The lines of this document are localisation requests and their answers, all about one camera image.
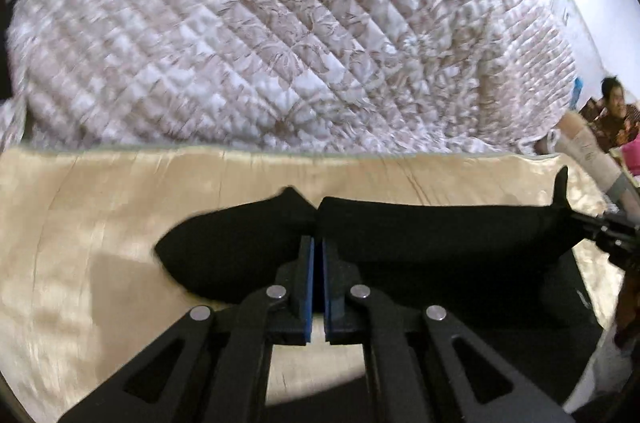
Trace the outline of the seated person in background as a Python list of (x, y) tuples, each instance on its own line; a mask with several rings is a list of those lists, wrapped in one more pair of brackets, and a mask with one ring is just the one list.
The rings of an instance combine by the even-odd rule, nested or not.
[(589, 99), (579, 113), (600, 149), (608, 153), (639, 136), (639, 110), (626, 102), (623, 85), (615, 76), (602, 79), (601, 92), (600, 100)]

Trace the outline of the pink cloth item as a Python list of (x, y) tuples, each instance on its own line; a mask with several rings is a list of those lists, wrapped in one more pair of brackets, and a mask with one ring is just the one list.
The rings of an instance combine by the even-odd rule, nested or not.
[(640, 175), (640, 140), (634, 139), (634, 141), (624, 144), (620, 148), (620, 154), (626, 166), (628, 172), (633, 176)]

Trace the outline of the blue small object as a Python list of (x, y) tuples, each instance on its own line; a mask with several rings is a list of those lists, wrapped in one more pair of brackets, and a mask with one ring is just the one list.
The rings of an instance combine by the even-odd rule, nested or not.
[(578, 102), (580, 100), (580, 96), (582, 95), (582, 90), (584, 89), (584, 82), (582, 79), (577, 76), (574, 80), (572, 97), (570, 97), (570, 109), (576, 110)]

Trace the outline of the floral quilted comforter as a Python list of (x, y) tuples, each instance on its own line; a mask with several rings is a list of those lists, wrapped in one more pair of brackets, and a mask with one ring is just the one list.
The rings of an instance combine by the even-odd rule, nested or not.
[(16, 0), (1, 143), (529, 152), (575, 61), (539, 0)]

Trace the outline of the golden satin bed cover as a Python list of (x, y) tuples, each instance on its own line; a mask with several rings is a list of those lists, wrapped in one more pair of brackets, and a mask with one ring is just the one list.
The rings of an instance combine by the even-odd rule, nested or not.
[(1, 157), (1, 372), (21, 414), (54, 422), (195, 304), (155, 242), (186, 217), (284, 187), (411, 205), (544, 205), (568, 168), (568, 199), (605, 201), (566, 155), (301, 156), (215, 148)]

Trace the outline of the white wall poster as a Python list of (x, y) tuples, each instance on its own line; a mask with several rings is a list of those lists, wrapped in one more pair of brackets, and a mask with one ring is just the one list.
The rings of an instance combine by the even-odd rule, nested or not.
[(565, 26), (584, 23), (574, 0), (550, 0), (550, 9)]

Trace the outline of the black pants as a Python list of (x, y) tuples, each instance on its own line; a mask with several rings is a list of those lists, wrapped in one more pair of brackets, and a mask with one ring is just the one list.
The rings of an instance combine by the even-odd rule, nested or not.
[(196, 215), (154, 251), (189, 293), (237, 304), (315, 235), (362, 281), (401, 306), (437, 304), (557, 403), (574, 391), (601, 328), (573, 254), (566, 205), (414, 206), (324, 198), (285, 188)]

